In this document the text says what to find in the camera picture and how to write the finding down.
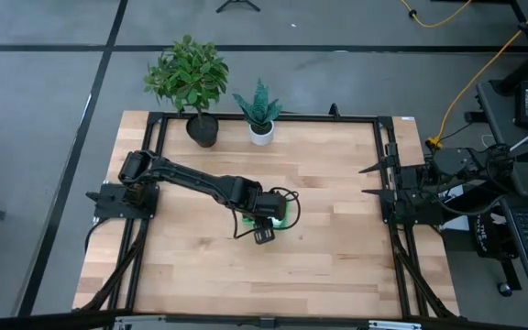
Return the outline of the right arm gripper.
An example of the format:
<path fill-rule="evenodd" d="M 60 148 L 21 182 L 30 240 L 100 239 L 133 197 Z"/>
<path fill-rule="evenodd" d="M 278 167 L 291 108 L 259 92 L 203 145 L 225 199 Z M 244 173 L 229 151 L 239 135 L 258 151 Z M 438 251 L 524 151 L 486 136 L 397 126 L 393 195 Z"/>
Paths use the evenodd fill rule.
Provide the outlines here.
<path fill-rule="evenodd" d="M 365 189 L 363 193 L 377 195 L 381 201 L 392 203 L 392 212 L 397 221 L 411 221 L 416 210 L 418 167 L 401 164 L 400 153 L 396 142 L 384 146 L 385 156 L 382 161 L 361 170 L 360 173 L 386 170 L 388 189 Z"/>

